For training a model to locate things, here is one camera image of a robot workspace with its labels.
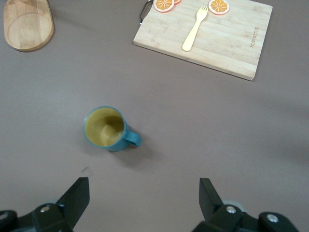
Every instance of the mug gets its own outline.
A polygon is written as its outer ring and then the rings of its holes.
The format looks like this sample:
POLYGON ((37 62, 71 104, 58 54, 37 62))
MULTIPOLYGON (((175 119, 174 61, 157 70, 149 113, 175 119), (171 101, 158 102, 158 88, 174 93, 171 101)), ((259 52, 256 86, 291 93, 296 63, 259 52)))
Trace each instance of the mug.
POLYGON ((141 137, 130 130, 122 114, 110 106, 101 106, 84 119, 84 135, 92 145, 108 151, 120 151, 129 144, 140 146, 141 137))

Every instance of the fork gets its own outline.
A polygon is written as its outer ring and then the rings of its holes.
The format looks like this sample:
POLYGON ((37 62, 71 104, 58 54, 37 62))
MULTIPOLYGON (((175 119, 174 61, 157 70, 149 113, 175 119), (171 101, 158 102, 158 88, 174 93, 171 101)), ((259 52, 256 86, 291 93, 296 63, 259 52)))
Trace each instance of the fork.
POLYGON ((197 11, 197 20, 196 20, 194 26, 192 27, 190 33, 188 34, 187 38, 183 42, 183 50, 184 51, 187 52, 187 51, 189 51, 191 49, 192 44, 194 42, 194 39, 195 39, 195 37, 197 35, 197 30, 199 28, 199 25, 204 20, 204 18, 206 18, 207 13, 208 13, 208 7, 206 7, 206 6, 202 6, 197 11))

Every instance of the orange slice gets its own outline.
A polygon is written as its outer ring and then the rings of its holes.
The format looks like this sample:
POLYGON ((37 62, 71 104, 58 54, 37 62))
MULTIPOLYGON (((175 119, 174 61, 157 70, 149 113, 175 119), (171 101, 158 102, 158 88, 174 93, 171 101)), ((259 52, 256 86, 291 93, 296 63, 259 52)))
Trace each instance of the orange slice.
POLYGON ((154 0, 154 8, 159 12, 168 12, 175 5, 175 0, 154 0))
POLYGON ((208 8, 215 15, 224 15, 228 12, 230 6, 225 0, 211 0, 208 3, 208 8))

